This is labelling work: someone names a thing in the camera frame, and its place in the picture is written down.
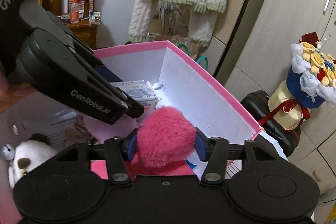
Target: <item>yellow rose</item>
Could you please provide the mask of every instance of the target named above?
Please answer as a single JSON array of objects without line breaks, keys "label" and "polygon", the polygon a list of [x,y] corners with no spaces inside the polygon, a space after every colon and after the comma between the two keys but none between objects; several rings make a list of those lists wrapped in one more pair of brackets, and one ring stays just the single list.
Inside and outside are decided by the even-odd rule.
[{"label": "yellow rose", "polygon": [[316,67],[316,66],[311,66],[310,71],[311,71],[313,74],[315,74],[315,75],[318,74],[318,73],[320,73],[319,68]]},{"label": "yellow rose", "polygon": [[308,53],[304,53],[303,55],[302,55],[302,58],[304,59],[304,60],[306,60],[307,62],[309,62],[310,61],[310,54],[308,54]]},{"label": "yellow rose", "polygon": [[313,45],[307,42],[302,42],[302,45],[304,53],[312,54],[313,52],[315,52],[315,47]]},{"label": "yellow rose", "polygon": [[325,74],[326,74],[326,77],[328,77],[330,85],[332,85],[334,80],[336,79],[334,72],[329,67],[326,67]]},{"label": "yellow rose", "polygon": [[320,69],[325,68],[324,60],[318,53],[313,53],[310,55],[310,64],[312,66],[316,66]]},{"label": "yellow rose", "polygon": [[324,76],[322,81],[321,81],[321,84],[322,85],[329,85],[329,79],[326,76]]},{"label": "yellow rose", "polygon": [[321,52],[321,55],[324,57],[325,60],[328,60],[329,62],[332,62],[332,59],[329,58],[328,55]]}]

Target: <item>black suitcase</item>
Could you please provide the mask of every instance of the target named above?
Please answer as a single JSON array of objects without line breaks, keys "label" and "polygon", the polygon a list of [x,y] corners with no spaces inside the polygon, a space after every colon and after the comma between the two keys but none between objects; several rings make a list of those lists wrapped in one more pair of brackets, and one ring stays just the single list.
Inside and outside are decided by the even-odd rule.
[{"label": "black suitcase", "polygon": [[[259,90],[248,94],[241,101],[241,104],[257,121],[259,121],[270,113],[268,99],[269,95],[265,91]],[[293,153],[294,149],[299,144],[301,135],[300,127],[297,127],[294,130],[285,130],[272,118],[263,125],[263,128],[268,135],[278,141],[287,157]]]}]

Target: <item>plush toy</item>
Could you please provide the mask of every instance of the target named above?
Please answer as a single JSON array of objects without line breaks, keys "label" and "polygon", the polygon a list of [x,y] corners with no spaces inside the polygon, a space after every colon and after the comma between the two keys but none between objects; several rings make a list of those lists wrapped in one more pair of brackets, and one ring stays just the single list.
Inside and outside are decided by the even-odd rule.
[{"label": "plush toy", "polygon": [[[174,107],[161,107],[147,116],[138,129],[136,153],[125,165],[136,175],[194,175],[186,163],[194,151],[196,129]],[[96,161],[91,170],[107,179],[105,162]]]},{"label": "plush toy", "polygon": [[50,146],[47,136],[37,133],[16,149],[9,144],[3,145],[1,154],[9,161],[8,177],[13,189],[20,178],[55,156],[57,151]]}]

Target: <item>plastic bottle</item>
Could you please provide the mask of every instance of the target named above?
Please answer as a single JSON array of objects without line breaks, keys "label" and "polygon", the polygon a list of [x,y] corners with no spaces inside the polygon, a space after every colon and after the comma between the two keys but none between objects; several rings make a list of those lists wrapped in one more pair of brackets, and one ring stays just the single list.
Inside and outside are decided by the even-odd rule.
[{"label": "plastic bottle", "polygon": [[78,0],[72,0],[71,10],[70,10],[70,22],[78,23],[79,22],[79,6],[77,3]]}]

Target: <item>door handle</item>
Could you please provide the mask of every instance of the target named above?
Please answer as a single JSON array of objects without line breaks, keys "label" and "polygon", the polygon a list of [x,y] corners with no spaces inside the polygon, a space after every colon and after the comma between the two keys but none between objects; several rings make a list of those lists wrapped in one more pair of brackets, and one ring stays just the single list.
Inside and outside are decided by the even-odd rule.
[{"label": "door handle", "polygon": [[317,182],[321,182],[322,180],[318,177],[318,175],[316,174],[316,170],[313,171],[313,177],[315,178],[315,180]]},{"label": "door handle", "polygon": [[330,1],[330,0],[327,0],[327,2],[325,3],[324,10],[323,10],[323,14],[324,14],[324,15],[326,14],[326,11],[327,11],[327,9],[328,9],[329,1]]}]

